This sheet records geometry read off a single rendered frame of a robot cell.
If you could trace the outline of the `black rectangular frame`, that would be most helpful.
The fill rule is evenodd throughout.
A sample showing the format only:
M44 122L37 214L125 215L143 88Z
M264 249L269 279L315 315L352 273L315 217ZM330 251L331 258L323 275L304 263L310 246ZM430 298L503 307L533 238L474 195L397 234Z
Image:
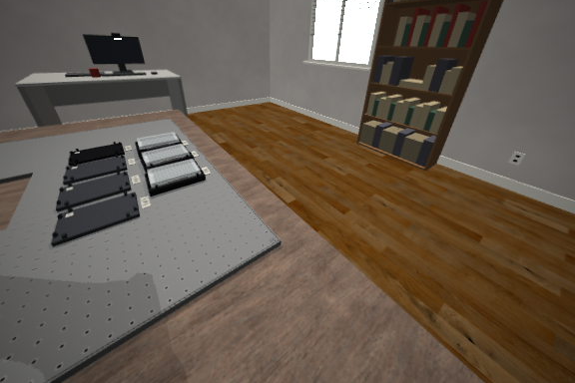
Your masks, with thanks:
M73 163L76 163L77 165L79 165L79 164L98 161L98 160L102 160L102 159L112 158L112 157L115 157L115 155L118 155L118 156L124 155L125 153L124 153L122 143L120 143L120 142L118 144L116 144L116 142L113 142L113 143L114 143L113 145L108 145L108 146L103 146L103 147L97 147L97 148L81 150L81 151L79 151L79 149L76 149L76 152L71 151L68 165L72 166Z

